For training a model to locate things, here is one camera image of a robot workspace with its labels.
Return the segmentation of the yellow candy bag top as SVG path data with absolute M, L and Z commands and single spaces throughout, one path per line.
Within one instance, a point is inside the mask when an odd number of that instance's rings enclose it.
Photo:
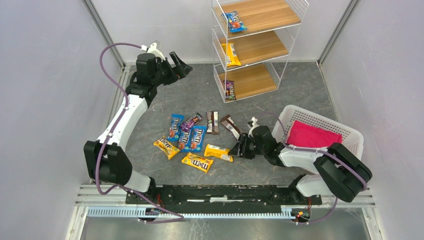
M 238 67 L 242 65 L 237 56 L 235 44 L 233 42 L 222 43 L 221 47 L 225 51 L 225 61 L 227 67 Z

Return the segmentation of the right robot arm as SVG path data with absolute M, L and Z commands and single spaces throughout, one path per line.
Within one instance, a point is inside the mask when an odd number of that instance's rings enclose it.
M 310 172 L 293 181 L 304 197 L 332 194 L 350 203 L 368 188 L 372 171 L 342 143 L 307 148 L 278 142 L 267 126 L 256 126 L 241 133 L 230 156 L 252 160 L 263 156 L 271 165 L 297 167 Z

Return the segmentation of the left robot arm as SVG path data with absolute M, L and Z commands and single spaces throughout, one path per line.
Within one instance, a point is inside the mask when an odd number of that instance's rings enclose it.
M 125 149 L 136 123 L 156 96 L 158 86 L 175 83 L 193 71 L 175 52 L 169 55 L 174 65 L 167 58 L 161 59 L 152 53 L 138 55 L 136 71 L 112 122 L 97 140 L 85 143 L 83 152 L 87 171 L 95 183 L 110 183 L 141 193 L 154 187 L 153 178 L 133 169 Z

